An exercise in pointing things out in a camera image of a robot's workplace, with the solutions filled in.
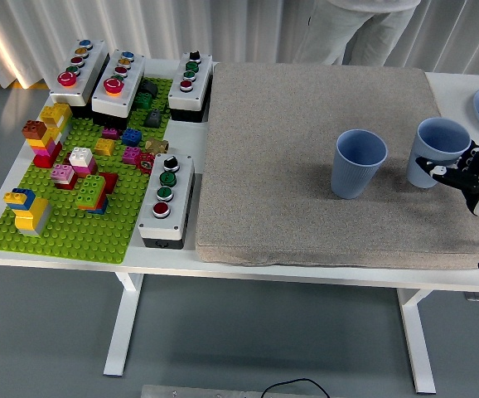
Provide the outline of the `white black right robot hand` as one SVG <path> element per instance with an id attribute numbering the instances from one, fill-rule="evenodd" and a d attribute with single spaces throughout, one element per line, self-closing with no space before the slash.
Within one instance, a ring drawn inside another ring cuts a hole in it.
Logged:
<path id="1" fill-rule="evenodd" d="M 433 180 L 460 190 L 468 210 L 479 216 L 479 145 L 474 141 L 455 163 L 455 167 L 439 165 L 424 157 L 415 162 Z"/>

